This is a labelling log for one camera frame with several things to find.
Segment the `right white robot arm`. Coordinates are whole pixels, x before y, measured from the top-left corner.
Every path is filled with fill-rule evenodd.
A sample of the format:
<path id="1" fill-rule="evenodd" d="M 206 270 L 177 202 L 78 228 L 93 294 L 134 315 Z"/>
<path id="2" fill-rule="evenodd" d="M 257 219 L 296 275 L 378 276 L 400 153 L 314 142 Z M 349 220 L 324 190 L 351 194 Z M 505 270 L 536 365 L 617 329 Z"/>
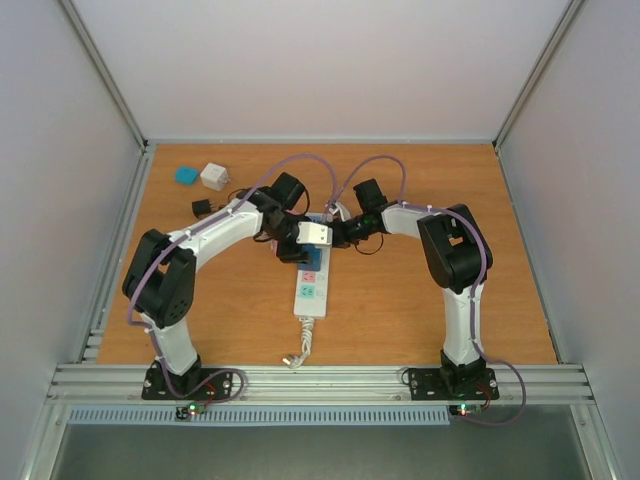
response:
<path id="1" fill-rule="evenodd" d="M 442 289 L 445 340 L 437 368 L 410 367 L 401 381 L 413 400 L 455 403 L 499 398 L 494 371 L 481 352 L 480 300 L 493 257 L 469 208 L 447 209 L 389 202 L 377 182 L 354 187 L 362 213 L 329 221 L 333 246 L 348 248 L 375 234 L 404 235 L 421 241 L 428 271 Z"/>

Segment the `black plug adapter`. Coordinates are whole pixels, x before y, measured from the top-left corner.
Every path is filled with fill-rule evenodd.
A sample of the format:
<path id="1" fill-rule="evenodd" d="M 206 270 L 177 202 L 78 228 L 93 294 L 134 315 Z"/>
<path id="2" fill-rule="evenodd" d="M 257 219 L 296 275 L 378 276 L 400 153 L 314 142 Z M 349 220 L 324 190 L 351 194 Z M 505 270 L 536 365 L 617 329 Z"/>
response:
<path id="1" fill-rule="evenodd" d="M 205 217 L 213 212 L 213 204 L 209 199 L 196 200 L 191 203 L 191 210 L 195 218 Z"/>

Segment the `white cube plug with picture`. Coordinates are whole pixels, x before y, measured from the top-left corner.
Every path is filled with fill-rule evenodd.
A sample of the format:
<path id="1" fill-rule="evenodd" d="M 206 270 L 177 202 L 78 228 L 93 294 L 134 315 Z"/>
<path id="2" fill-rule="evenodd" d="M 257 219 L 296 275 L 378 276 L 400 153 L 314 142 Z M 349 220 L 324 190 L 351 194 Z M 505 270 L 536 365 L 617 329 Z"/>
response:
<path id="1" fill-rule="evenodd" d="M 199 178 L 204 187 L 214 191 L 224 190 L 230 182 L 228 170 L 215 163 L 207 163 Z"/>

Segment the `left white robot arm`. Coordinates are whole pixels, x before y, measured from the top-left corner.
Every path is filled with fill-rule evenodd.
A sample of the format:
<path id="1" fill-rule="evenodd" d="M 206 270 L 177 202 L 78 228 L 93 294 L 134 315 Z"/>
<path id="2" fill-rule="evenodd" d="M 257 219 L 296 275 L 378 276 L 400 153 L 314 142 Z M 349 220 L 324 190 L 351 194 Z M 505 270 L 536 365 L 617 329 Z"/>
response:
<path id="1" fill-rule="evenodd" d="M 151 229 L 141 237 L 122 285 L 126 320 L 145 328 L 156 351 L 151 386 L 174 398 L 194 397 L 215 377 L 202 368 L 187 326 L 198 270 L 231 246 L 253 239 L 276 243 L 283 263 L 305 264 L 310 254 L 297 242 L 308 220 L 294 207 L 309 200 L 307 188 L 282 173 L 270 186 L 244 190 L 221 211 L 182 230 Z"/>

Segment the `blue cube socket adapter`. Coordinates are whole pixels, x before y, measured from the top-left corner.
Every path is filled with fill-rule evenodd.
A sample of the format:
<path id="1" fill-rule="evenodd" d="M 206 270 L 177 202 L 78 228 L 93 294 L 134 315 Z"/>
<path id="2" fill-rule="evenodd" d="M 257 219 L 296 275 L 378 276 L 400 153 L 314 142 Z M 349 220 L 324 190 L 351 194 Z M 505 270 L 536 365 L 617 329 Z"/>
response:
<path id="1" fill-rule="evenodd" d="M 303 252 L 307 255 L 307 262 L 299 265 L 303 271 L 319 272 L 322 268 L 324 249 L 313 245 L 304 245 Z"/>

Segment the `teal cube plug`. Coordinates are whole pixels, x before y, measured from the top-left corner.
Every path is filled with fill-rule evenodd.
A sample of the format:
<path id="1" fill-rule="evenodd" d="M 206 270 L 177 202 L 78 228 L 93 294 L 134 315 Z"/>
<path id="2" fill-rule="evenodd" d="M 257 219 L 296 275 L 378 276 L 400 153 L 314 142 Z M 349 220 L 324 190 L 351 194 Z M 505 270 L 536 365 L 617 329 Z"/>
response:
<path id="1" fill-rule="evenodd" d="M 200 176 L 198 169 L 180 166 L 174 173 L 174 180 L 181 185 L 193 185 Z"/>

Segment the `white power strip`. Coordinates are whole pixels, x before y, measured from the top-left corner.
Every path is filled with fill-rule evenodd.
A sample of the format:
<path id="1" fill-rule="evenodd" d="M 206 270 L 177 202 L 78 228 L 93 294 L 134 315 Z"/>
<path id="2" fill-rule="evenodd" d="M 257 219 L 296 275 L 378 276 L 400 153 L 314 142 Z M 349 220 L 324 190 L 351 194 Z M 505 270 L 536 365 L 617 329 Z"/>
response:
<path id="1" fill-rule="evenodd" d="M 325 221 L 322 213 L 311 213 L 316 223 Z M 293 313 L 296 317 L 322 319 L 326 317 L 329 290 L 331 247 L 324 247 L 322 268 L 319 272 L 297 270 Z"/>

